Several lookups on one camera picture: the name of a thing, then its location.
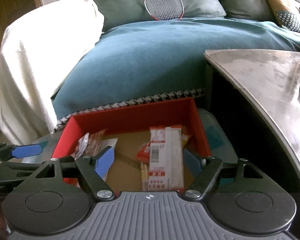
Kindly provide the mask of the red cardboard box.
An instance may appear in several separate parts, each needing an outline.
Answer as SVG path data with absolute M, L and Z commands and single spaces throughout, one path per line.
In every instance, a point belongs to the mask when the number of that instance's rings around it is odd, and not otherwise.
M 181 126 L 190 139 L 186 148 L 202 157 L 211 155 L 210 146 L 193 98 L 146 103 L 72 116 L 52 154 L 54 158 L 71 155 L 86 133 L 105 131 L 117 138 L 115 160 L 106 179 L 115 193 L 141 191 L 141 169 L 136 155 L 150 141 L 152 127 Z

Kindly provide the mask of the brown spicy snack packet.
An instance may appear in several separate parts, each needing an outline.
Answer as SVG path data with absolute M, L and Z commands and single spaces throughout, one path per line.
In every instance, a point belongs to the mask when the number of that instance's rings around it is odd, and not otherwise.
M 98 154 L 101 147 L 101 142 L 106 129 L 103 129 L 97 133 L 90 134 L 87 148 L 85 149 L 85 154 L 94 157 Z

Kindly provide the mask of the blue white checkered cloth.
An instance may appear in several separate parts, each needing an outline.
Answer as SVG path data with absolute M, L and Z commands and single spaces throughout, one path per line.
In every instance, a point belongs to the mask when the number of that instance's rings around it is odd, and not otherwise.
M 198 112 L 205 129 L 212 156 L 222 159 L 225 163 L 237 163 L 237 154 L 215 117 L 202 108 L 198 109 Z M 43 146 L 42 153 L 26 157 L 21 162 L 26 164 L 41 164 L 49 159 L 62 133 L 62 131 L 59 131 L 36 139 L 33 144 L 41 144 Z

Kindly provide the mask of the white fluffy blanket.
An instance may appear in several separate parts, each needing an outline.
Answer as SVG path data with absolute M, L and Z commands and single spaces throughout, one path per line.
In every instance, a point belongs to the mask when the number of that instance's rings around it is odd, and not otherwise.
M 104 16 L 93 0 L 58 0 L 11 23 L 0 48 L 0 130 L 17 145 L 53 131 L 52 96 L 99 41 Z

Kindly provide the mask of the red yellow snack packet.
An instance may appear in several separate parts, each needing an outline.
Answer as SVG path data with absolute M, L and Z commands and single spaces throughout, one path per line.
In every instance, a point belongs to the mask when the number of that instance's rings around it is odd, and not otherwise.
M 186 146 L 187 142 L 192 137 L 192 134 L 187 130 L 185 126 L 174 126 L 174 128 L 181 128 L 182 146 Z M 150 142 L 145 144 L 137 153 L 136 159 L 142 163 L 149 164 L 150 158 Z

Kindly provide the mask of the marble coffee table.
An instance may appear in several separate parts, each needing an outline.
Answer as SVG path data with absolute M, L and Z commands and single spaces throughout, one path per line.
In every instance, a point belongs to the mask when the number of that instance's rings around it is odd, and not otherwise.
M 206 50 L 204 57 L 262 116 L 300 177 L 300 52 Z

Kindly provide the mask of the teal sofa cover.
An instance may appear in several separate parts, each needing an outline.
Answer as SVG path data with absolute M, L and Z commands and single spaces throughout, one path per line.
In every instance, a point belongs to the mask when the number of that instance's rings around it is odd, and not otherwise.
M 204 52 L 270 49 L 300 52 L 300 33 L 266 21 L 183 18 L 109 29 L 53 98 L 58 122 L 91 108 L 134 105 L 203 88 Z

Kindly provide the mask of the clear yellow small packet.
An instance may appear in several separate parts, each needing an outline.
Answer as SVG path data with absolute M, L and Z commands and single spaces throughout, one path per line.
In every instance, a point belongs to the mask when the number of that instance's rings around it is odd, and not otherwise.
M 141 163 L 141 186 L 142 191 L 148 191 L 148 165 Z

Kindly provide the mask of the red white stick packet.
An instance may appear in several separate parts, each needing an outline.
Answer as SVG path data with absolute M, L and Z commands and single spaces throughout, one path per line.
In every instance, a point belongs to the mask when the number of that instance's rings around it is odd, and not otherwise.
M 181 126 L 152 127 L 150 133 L 148 191 L 182 190 L 184 169 Z

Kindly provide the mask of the red badminton racket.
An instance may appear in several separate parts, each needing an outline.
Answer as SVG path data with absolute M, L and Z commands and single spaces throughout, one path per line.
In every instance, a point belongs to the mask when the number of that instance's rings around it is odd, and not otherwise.
M 144 5 L 156 21 L 180 20 L 184 15 L 182 0 L 144 0 Z

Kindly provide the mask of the white duck gizzard packet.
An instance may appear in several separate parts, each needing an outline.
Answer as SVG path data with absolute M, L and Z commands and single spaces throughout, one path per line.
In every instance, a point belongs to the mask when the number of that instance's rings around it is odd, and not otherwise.
M 89 135 L 90 133 L 86 133 L 83 137 L 81 137 L 81 139 L 79 139 L 74 153 L 71 154 L 75 160 L 83 155 L 87 146 L 89 145 Z

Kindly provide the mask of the orange patterned pillow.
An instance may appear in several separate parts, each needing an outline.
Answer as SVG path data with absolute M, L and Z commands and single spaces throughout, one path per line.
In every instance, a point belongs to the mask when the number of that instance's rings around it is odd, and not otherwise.
M 267 0 L 279 26 L 300 33 L 300 11 L 289 0 Z

